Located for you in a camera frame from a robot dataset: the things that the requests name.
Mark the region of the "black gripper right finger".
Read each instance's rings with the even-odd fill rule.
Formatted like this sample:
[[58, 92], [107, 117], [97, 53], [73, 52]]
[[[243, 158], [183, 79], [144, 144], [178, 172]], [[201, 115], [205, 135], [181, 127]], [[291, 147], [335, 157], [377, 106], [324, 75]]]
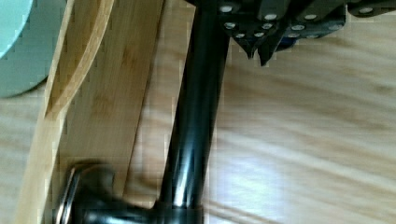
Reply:
[[340, 30], [346, 24], [347, 13], [370, 18], [394, 10], [395, 0], [261, 0], [261, 65], [266, 65], [275, 52], [292, 48], [301, 38], [321, 38]]

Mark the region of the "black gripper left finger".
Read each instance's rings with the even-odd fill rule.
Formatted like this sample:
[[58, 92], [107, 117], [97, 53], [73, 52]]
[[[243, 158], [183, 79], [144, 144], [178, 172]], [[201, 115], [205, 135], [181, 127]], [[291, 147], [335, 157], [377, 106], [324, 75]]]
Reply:
[[282, 0], [218, 0], [217, 7], [223, 30], [249, 59], [282, 21]]

